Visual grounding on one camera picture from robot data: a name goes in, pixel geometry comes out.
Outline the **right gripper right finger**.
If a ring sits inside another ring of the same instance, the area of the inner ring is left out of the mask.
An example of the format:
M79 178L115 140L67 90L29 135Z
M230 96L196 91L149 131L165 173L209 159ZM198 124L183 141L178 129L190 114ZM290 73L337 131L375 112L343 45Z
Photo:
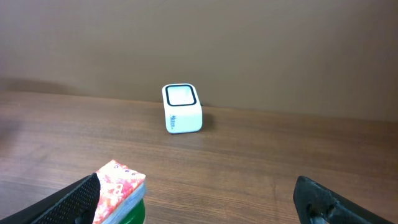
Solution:
M301 224L392 224L302 175L296 181L293 200Z

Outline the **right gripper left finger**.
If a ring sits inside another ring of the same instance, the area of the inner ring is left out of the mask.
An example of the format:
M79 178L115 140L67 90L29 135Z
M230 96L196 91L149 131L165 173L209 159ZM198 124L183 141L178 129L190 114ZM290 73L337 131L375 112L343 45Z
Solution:
M1 220L1 224L92 224L100 199L97 173Z

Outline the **red tissue pack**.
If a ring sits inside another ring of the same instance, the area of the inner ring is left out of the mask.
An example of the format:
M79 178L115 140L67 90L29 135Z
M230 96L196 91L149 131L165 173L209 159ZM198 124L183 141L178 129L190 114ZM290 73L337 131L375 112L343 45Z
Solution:
M93 224L119 224L147 192L146 175L115 160L96 171L100 198Z

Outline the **yellow Vim dish soap bottle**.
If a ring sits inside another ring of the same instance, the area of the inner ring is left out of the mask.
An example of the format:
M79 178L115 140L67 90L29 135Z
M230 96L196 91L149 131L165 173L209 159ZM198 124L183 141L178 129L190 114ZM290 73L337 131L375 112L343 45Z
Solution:
M141 200L120 222L119 224L145 224L146 208L144 200Z

